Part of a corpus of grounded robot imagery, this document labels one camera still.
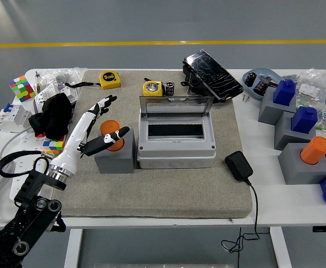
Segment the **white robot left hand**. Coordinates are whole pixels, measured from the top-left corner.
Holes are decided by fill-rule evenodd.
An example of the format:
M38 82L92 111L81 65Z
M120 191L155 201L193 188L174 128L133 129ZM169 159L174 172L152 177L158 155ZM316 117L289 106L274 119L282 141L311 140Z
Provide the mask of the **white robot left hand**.
M96 120L108 112L108 107L116 99L116 96L109 95L83 113L70 134L63 152L51 161L46 172L48 176L65 182L67 178L76 174L80 157L83 155L92 156L108 149L129 132L130 128L125 126L93 140L87 140Z

